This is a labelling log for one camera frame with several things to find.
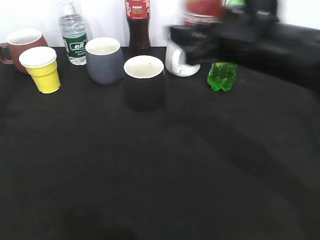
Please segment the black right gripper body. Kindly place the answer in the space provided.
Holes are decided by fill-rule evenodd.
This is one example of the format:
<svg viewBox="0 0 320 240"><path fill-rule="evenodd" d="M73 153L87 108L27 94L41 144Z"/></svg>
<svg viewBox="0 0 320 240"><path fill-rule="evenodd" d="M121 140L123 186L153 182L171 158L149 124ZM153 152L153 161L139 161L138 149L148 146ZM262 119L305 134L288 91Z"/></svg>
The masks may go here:
<svg viewBox="0 0 320 240"><path fill-rule="evenodd" d="M225 14L212 23L169 25L168 36L185 52L189 65L214 60L249 66L253 62L253 19L249 14Z"/></svg>

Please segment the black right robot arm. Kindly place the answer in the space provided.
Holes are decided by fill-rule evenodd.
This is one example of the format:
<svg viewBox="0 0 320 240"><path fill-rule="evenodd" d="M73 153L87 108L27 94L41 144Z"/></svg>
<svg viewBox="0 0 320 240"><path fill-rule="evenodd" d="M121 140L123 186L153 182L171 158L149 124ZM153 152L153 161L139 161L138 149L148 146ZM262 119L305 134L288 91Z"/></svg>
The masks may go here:
<svg viewBox="0 0 320 240"><path fill-rule="evenodd" d="M280 22L275 0L231 5L211 24L170 25L189 65L230 62L320 90L320 32Z"/></svg>

